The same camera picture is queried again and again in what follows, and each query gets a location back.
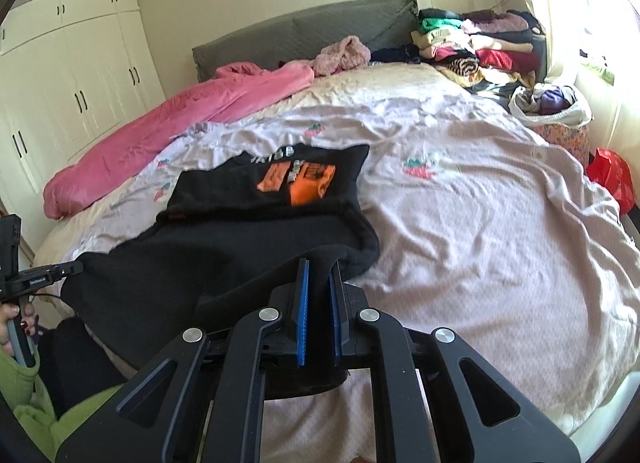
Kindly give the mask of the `black long-sleeve shirt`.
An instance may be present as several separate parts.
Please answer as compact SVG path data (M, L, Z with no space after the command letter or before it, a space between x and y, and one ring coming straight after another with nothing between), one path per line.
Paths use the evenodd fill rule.
M365 144L344 150L287 145L242 153L179 176L151 228L108 253L83 253L62 298L120 359L141 368L189 327L217 332L268 304L308 261L306 349L274 388L323 393L346 374L334 367L329 277L369 270L380 242L360 208Z

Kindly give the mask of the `pile of folded clothes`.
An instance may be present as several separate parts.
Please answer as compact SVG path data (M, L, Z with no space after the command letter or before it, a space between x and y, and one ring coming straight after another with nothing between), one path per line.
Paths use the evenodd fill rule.
M547 44L527 11L429 8L410 34L420 58L469 90L532 87L547 74Z

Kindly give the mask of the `green fleece sleeve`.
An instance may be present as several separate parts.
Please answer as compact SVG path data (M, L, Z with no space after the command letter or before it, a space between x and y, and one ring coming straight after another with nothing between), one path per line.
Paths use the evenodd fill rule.
M33 368L26 368L1 349L2 396L29 439L53 462L62 443L111 399L122 385L100 391L57 417L47 388L38 375L39 369L39 356L36 356Z

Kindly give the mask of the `pink strawberry bed sheet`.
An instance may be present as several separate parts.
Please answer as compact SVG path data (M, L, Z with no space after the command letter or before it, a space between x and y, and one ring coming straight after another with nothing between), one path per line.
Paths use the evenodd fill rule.
M296 143L369 145L358 196L381 256L358 284L371 304L460 333L592 457L639 384L639 252L576 160L490 102L323 105L192 130L102 203L76 249L148 229L181 171Z

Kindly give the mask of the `pink quilt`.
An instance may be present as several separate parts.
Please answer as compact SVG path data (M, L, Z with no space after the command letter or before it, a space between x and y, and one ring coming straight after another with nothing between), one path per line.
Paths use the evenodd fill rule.
M254 63L217 68L212 79L167 99L93 145L43 190L49 219L72 217L137 176L179 134L199 123L233 123L309 87L314 70L290 62L269 71Z

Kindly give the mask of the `pink fluffy garment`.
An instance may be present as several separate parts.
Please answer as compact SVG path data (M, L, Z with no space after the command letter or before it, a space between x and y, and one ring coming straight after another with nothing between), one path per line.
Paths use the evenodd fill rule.
M371 51L355 35L349 35L334 44L324 47L314 59L314 74L317 77L365 67L371 60Z

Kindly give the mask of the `white wardrobe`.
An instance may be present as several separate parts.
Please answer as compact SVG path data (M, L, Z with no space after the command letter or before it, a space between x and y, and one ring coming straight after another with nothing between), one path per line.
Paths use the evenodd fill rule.
M38 251L43 189L119 127L160 105L138 0L34 0L1 24L1 204Z

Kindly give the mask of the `grey padded headboard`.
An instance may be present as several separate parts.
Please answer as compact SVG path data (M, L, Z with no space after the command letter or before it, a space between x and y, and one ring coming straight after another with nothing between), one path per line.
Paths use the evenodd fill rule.
M418 0L354 0L279 15L193 48L196 78L207 82L234 62L274 70L284 62L312 60L352 35L371 51L397 48L411 41L418 14Z

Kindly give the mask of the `navy blue garment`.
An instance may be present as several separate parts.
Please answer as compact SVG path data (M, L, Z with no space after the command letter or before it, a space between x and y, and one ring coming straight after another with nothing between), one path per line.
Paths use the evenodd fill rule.
M376 63L420 64L422 56L416 45L407 44L396 48L383 48L371 53L371 61Z

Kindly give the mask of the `floral storage box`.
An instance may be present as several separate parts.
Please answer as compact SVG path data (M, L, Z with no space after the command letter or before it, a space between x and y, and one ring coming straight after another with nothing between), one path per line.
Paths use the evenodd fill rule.
M555 123L535 126L533 131L551 144L559 145L572 154L582 168L590 163L589 126L570 127Z

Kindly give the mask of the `red plastic bag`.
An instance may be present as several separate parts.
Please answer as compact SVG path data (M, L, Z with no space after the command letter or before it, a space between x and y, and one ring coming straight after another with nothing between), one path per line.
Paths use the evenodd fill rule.
M622 215L636 206L634 184L626 160L608 149L597 148L586 169L587 177L614 197Z

